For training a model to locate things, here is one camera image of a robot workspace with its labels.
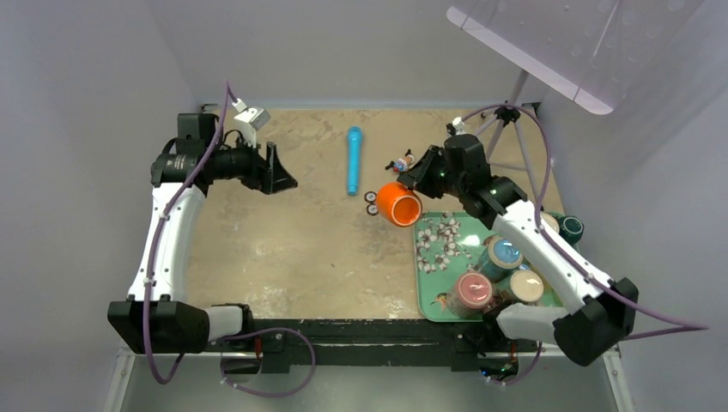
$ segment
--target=plastic panel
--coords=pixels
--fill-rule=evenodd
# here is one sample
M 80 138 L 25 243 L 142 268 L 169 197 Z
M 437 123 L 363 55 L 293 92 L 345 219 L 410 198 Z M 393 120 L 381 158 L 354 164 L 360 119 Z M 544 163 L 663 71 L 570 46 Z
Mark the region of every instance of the plastic panel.
M 589 112 L 612 112 L 702 0 L 456 0 L 448 19 Z

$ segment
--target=orange cup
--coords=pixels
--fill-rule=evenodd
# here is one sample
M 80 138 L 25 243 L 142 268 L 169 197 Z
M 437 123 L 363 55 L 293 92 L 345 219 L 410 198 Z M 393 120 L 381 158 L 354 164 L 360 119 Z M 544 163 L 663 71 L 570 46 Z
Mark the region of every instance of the orange cup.
M 422 215 L 422 201 L 406 186 L 391 182 L 379 189 L 377 209 L 395 226 L 408 227 L 414 225 Z

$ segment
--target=small wheel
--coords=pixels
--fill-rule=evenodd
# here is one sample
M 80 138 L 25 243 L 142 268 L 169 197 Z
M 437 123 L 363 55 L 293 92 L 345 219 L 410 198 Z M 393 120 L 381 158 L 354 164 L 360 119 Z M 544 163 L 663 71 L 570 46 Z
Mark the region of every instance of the small wheel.
M 367 215 L 376 216 L 378 214 L 379 214 L 379 209 L 377 209 L 376 204 L 369 204 L 367 206 Z
M 366 200 L 367 203 L 374 203 L 377 200 L 377 194 L 373 191 L 368 191 L 367 193 L 364 193 L 364 200 Z

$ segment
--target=blue foam tube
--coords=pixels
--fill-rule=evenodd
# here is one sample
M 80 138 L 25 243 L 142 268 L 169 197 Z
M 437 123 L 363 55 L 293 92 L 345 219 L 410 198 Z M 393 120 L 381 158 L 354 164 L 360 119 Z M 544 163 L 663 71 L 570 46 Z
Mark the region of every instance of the blue foam tube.
M 353 126 L 349 129 L 349 172 L 347 173 L 347 189 L 349 196 L 356 196 L 359 190 L 359 160 L 361 159 L 361 129 Z

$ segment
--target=jar lid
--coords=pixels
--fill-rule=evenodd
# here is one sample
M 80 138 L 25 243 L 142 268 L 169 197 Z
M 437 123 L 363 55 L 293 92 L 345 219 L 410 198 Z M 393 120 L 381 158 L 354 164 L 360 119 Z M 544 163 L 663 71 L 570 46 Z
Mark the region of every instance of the jar lid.
M 564 230 L 569 234 L 581 234 L 584 232 L 584 225 L 573 216 L 566 216 L 563 222 Z
M 479 309 L 493 298 L 493 285 L 478 272 L 467 272 L 458 278 L 458 299 L 463 305 Z
M 541 212 L 541 219 L 543 219 L 547 225 L 551 226 L 551 228 L 554 229 L 554 232 L 559 233 L 559 222 L 554 216 L 549 215 L 546 212 Z
M 515 269 L 523 263 L 523 256 L 518 247 L 500 236 L 488 245 L 488 255 L 494 264 L 504 269 Z
M 516 270 L 510 282 L 513 295 L 522 302 L 532 303 L 543 296 L 543 280 L 530 270 Z

